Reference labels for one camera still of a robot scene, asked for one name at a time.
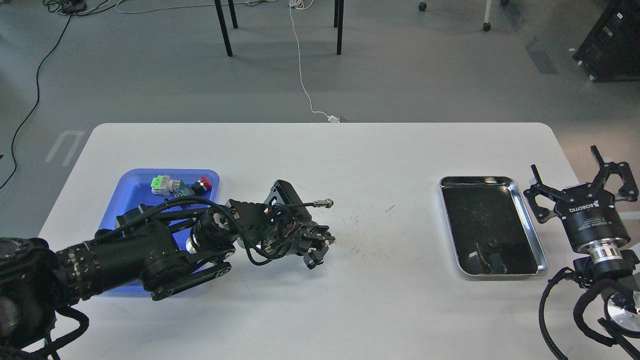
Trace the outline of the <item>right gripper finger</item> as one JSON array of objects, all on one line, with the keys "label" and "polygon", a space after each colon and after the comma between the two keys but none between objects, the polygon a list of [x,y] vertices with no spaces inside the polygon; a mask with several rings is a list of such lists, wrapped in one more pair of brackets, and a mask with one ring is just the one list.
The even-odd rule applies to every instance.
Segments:
[{"label": "right gripper finger", "polygon": [[564,214],[562,214],[562,212],[557,210],[555,207],[554,210],[542,207],[537,202],[537,197],[544,196],[544,198],[547,198],[557,206],[561,202],[566,203],[569,200],[569,196],[567,196],[566,193],[563,193],[559,189],[555,189],[554,187],[545,185],[542,182],[539,171],[535,164],[531,164],[530,168],[534,176],[534,182],[530,185],[529,189],[526,189],[526,191],[524,191],[524,196],[538,223],[544,224],[552,218],[562,219],[564,217]]},{"label": "right gripper finger", "polygon": [[590,146],[595,161],[599,166],[598,173],[590,182],[590,197],[596,196],[599,191],[604,190],[606,182],[611,175],[617,175],[622,181],[622,186],[614,196],[616,201],[636,202],[639,196],[639,189],[627,162],[606,161],[599,152],[596,145]]}]

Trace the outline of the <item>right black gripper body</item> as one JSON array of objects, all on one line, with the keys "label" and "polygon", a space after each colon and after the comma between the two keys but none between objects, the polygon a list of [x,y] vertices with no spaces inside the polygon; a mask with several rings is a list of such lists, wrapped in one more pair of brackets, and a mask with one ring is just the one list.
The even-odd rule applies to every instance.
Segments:
[{"label": "right black gripper body", "polygon": [[631,241],[615,208],[615,196],[603,188],[580,185],[563,192],[574,202],[562,203],[562,225],[575,253],[587,253],[588,245],[610,240],[618,248]]}]

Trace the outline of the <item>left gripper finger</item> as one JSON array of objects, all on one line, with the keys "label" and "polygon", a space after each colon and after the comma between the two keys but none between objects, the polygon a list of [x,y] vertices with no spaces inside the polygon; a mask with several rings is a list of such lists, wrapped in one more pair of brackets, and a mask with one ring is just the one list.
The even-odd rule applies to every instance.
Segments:
[{"label": "left gripper finger", "polygon": [[320,247],[322,244],[331,245],[335,241],[328,225],[303,225],[300,228],[301,247]]},{"label": "left gripper finger", "polygon": [[329,244],[316,244],[309,247],[302,247],[302,260],[307,269],[313,270],[323,263],[326,253],[329,251]]}]

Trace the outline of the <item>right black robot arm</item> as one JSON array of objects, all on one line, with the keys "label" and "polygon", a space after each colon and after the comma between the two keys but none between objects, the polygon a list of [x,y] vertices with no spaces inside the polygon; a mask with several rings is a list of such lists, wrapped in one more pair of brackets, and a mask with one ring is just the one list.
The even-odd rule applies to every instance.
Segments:
[{"label": "right black robot arm", "polygon": [[590,182],[555,189],[542,182],[538,169],[524,196],[538,223],[559,218],[570,246],[580,255],[572,267],[558,271],[542,292],[538,324],[542,338],[558,360],[567,356],[553,341],[546,325],[546,301],[560,281],[576,283],[583,294],[573,306],[573,320],[585,337],[606,347],[620,346],[633,360],[639,350],[630,339],[639,337],[639,257],[626,248],[631,236],[617,210],[617,202],[636,202],[639,189],[628,162],[590,152],[598,173]]}]

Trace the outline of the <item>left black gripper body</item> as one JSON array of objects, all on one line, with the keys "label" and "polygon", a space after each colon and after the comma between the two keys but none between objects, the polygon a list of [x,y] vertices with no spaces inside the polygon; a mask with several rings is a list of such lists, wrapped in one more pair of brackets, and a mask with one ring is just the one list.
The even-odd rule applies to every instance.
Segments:
[{"label": "left black gripper body", "polygon": [[304,239],[304,231],[313,225],[312,220],[293,221],[269,227],[265,233],[266,258],[282,258],[288,255],[311,257],[311,240]]}]

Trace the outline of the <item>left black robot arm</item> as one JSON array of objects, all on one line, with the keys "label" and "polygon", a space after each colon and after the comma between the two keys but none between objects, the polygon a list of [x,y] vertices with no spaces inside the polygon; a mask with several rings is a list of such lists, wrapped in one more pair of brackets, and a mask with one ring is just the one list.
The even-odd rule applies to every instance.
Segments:
[{"label": "left black robot arm", "polygon": [[118,216],[114,229],[58,251],[39,237],[3,237],[1,358],[57,360],[89,328],[74,309],[79,301],[135,281],[154,301],[166,299],[228,274],[237,246],[256,266],[294,255],[315,269],[335,239],[308,208],[333,204],[304,202],[279,179],[258,203],[186,196],[142,204]]}]

